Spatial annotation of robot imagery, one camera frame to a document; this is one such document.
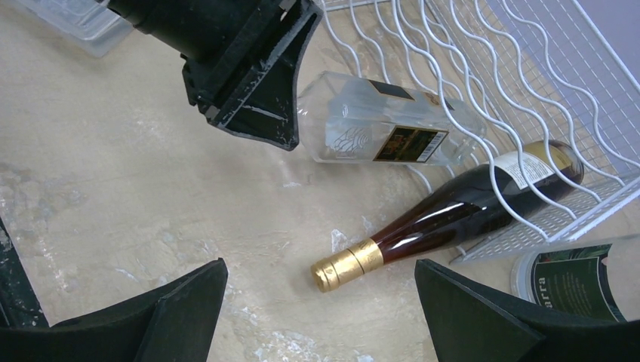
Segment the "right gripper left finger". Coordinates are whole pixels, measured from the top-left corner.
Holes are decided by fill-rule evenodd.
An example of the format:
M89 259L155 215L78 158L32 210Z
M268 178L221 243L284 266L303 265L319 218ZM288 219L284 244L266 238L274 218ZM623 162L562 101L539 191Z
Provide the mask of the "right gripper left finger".
M205 361L228 279L224 259L52 327L2 327L3 361Z

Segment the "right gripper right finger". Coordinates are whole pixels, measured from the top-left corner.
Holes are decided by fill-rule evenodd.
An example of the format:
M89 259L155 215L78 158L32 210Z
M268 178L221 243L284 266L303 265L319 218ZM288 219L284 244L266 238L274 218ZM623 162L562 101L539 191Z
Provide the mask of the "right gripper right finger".
M418 259L414 277L440 361L637 361L639 322L527 302Z

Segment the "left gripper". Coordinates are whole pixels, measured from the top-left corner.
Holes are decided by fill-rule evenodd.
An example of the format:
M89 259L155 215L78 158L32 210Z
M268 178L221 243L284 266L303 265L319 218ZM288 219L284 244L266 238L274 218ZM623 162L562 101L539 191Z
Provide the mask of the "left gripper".
M109 1L136 30L180 53L189 102L235 137L300 143L297 79L323 17L313 1Z

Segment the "small dark bottle gold cap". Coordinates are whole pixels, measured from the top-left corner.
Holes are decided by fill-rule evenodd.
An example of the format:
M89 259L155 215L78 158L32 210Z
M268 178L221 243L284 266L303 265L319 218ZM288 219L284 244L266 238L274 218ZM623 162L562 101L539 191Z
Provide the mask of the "small dark bottle gold cap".
M486 134L461 100L325 71L297 98L304 148L322 163L459 164Z

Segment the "red bottle gold foil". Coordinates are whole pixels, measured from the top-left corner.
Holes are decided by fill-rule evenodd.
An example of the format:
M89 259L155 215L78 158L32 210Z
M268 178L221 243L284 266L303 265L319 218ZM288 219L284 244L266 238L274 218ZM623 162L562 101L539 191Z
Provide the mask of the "red bottle gold foil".
M523 153L504 153L450 179L389 225L351 247L312 265L323 293L336 290L385 264L433 250L454 247L516 222L499 202L522 218L540 212L544 198L560 201L581 184L585 166L566 143L550 140L524 145Z

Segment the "white wire wine rack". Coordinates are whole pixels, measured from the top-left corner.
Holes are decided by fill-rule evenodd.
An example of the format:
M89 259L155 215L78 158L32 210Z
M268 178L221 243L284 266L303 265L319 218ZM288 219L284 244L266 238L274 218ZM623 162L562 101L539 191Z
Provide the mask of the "white wire wine rack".
M485 122L486 149L557 139L581 188L526 223L459 247L467 264L639 230L639 84L577 1L322 1L350 72L444 90Z

